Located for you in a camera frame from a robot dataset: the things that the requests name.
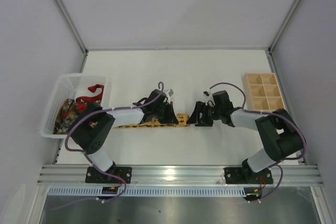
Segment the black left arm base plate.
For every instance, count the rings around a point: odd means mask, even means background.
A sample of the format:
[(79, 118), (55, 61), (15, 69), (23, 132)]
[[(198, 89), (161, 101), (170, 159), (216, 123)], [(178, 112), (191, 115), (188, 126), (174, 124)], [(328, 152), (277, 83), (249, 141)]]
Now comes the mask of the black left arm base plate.
[[(132, 168), (125, 166), (115, 166), (107, 170), (106, 173), (121, 177), (127, 184), (131, 182)], [(104, 175), (97, 171), (94, 167), (88, 167), (85, 177), (88, 184), (118, 184), (121, 181), (116, 178)]]

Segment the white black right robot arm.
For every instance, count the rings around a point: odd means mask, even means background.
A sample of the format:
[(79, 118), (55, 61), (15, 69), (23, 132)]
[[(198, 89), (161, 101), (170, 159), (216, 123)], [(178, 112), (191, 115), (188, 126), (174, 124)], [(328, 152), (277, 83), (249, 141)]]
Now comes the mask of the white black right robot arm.
[(285, 109), (247, 111), (235, 107), (225, 90), (213, 93), (212, 97), (211, 101), (196, 103), (188, 124), (211, 127), (214, 121), (221, 121), (230, 127), (247, 128), (258, 132), (263, 145), (240, 167), (225, 170), (227, 184), (271, 184), (270, 168), (297, 151), (305, 150), (306, 140)]

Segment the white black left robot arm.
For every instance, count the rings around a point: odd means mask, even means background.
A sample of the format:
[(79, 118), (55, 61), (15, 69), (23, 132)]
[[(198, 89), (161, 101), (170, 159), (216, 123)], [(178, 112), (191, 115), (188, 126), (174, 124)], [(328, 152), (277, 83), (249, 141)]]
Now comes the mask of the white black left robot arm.
[(69, 126), (65, 147), (70, 152), (81, 152), (102, 174), (116, 175), (116, 164), (104, 149), (104, 143), (113, 128), (142, 126), (158, 122), (177, 125), (171, 96), (173, 90), (151, 92), (149, 97), (126, 107), (103, 108), (90, 104)]

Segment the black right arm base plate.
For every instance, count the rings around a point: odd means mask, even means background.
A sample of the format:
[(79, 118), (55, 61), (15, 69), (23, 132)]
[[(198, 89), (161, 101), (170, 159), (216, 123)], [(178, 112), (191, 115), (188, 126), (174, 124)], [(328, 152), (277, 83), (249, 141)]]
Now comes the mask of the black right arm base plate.
[(227, 184), (273, 184), (270, 169), (265, 168), (260, 172), (253, 172), (248, 167), (226, 167), (224, 177)]

